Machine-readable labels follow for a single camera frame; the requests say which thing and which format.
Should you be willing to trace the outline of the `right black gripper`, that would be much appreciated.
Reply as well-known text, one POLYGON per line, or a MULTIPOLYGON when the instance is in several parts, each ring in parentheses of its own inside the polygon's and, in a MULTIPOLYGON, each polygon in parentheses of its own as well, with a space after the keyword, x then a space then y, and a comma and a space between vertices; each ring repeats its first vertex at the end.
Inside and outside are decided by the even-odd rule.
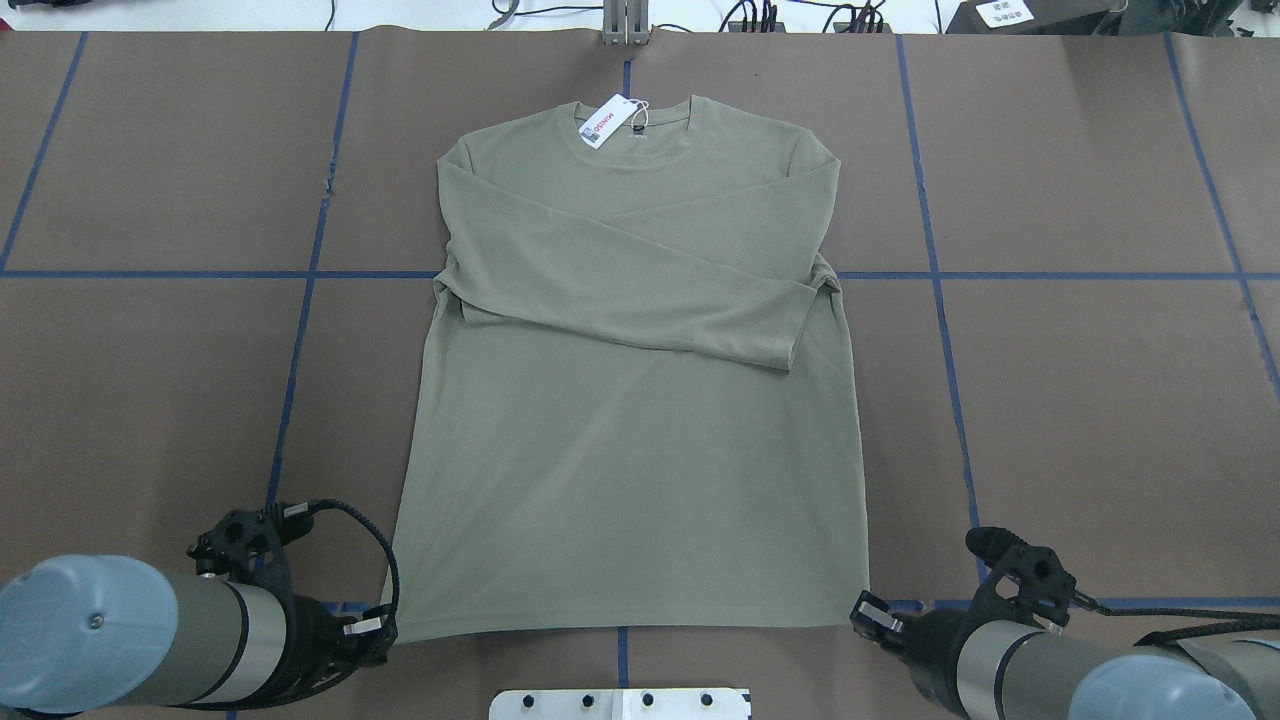
POLYGON ((908 667, 916 691, 955 716, 968 716, 965 683, 986 679, 983 651, 972 642, 986 619, 963 610, 934 610, 922 615, 892 612, 870 591, 856 597, 850 623, 861 637, 881 637, 883 650, 908 667))

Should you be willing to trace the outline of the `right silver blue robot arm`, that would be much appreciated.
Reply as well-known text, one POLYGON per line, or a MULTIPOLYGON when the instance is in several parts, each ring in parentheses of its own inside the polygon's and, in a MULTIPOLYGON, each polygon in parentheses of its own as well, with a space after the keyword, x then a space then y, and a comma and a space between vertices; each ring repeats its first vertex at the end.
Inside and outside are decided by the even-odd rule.
POLYGON ((855 632, 899 659, 919 694, 960 719, 1275 719, 1277 642, 1179 638, 1133 647, 1005 611, 895 612, 863 592, 855 632))

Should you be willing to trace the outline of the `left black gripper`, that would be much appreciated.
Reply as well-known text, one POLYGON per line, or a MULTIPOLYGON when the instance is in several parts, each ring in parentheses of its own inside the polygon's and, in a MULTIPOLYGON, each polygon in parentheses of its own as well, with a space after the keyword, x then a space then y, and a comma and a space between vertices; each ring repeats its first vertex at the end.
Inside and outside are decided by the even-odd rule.
POLYGON ((292 605, 289 647, 283 680, 288 691, 307 691, 355 667, 375 667, 387 661, 387 643, 398 638, 398 626, 387 606, 366 609, 360 616, 335 615, 320 601, 296 594, 292 605))

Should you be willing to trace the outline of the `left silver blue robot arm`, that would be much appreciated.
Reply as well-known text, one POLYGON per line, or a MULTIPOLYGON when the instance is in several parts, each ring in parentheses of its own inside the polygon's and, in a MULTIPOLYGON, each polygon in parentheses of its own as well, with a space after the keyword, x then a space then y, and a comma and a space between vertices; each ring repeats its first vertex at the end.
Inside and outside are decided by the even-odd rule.
POLYGON ((32 719, 278 707, 384 664, 396 638, 389 606, 335 614, 276 564, 220 579, 63 555, 3 588, 3 707, 32 719))

